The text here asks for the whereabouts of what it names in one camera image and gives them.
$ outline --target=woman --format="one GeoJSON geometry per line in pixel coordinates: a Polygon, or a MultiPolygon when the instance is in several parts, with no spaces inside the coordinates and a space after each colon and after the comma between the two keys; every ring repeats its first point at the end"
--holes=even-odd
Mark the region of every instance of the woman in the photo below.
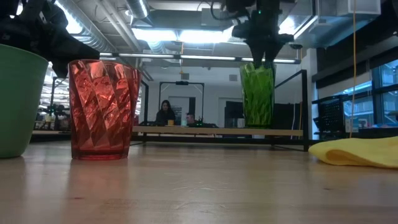
{"type": "Polygon", "coordinates": [[[156,124],[157,125],[167,125],[168,120],[175,121],[175,114],[170,106],[170,102],[168,100],[164,100],[162,102],[162,107],[156,114],[156,124]]]}

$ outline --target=yellow cloth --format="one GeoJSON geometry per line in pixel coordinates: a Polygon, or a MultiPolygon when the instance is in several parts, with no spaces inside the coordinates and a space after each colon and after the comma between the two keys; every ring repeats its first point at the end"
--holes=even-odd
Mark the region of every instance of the yellow cloth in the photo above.
{"type": "Polygon", "coordinates": [[[312,146],[309,152],[332,165],[398,169],[398,137],[322,142],[312,146]]]}

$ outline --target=red glass cup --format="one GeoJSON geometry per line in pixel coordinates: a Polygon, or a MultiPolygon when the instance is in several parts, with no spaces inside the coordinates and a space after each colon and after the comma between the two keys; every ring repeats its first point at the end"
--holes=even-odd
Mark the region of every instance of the red glass cup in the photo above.
{"type": "Polygon", "coordinates": [[[120,63],[69,63],[72,158],[127,157],[141,74],[120,63]]]}

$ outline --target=green cup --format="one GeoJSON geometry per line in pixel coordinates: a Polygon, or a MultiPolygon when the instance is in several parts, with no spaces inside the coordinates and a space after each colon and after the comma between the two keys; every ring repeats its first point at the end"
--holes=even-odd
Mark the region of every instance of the green cup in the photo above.
{"type": "Polygon", "coordinates": [[[0,44],[0,158],[24,153],[48,64],[36,54],[0,44]]]}

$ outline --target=person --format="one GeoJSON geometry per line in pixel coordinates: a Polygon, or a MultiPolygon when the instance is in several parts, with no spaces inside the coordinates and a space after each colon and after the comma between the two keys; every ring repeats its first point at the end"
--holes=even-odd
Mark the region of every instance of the person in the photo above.
{"type": "Polygon", "coordinates": [[[192,124],[195,124],[196,123],[196,121],[195,121],[195,115],[194,114],[192,114],[192,113],[187,113],[187,125],[192,125],[192,124]]]}
{"type": "Polygon", "coordinates": [[[168,120],[175,121],[175,114],[168,100],[162,102],[162,107],[156,114],[156,125],[165,126],[168,120]]]}

